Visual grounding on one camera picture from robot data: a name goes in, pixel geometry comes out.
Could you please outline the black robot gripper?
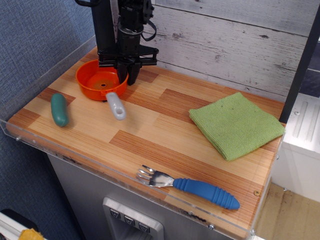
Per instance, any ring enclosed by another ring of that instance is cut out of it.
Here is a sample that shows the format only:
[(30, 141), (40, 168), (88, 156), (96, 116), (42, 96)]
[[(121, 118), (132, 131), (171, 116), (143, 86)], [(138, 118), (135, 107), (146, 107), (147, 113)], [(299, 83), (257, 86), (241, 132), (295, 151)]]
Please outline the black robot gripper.
[(97, 51), (99, 66), (116, 68), (119, 84), (126, 80), (128, 74), (128, 85), (132, 86), (136, 82), (142, 66), (157, 64), (159, 50), (140, 44), (141, 39), (148, 42), (155, 35), (145, 38), (143, 31), (144, 26), (141, 24), (130, 29), (119, 23), (117, 25), (116, 43)]

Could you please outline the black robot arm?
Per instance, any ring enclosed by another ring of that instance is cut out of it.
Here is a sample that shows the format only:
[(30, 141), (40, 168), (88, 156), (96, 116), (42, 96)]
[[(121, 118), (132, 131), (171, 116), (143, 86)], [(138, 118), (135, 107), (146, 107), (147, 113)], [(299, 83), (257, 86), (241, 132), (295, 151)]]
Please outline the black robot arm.
[(159, 50), (141, 45), (155, 38), (144, 37), (144, 25), (150, 25), (154, 31), (156, 26), (150, 21), (154, 7), (150, 0), (119, 0), (117, 31), (114, 31), (111, 2), (101, 0), (91, 9), (97, 43), (98, 62), (100, 67), (116, 69), (120, 82), (127, 79), (129, 86), (136, 82), (143, 66), (157, 64)]

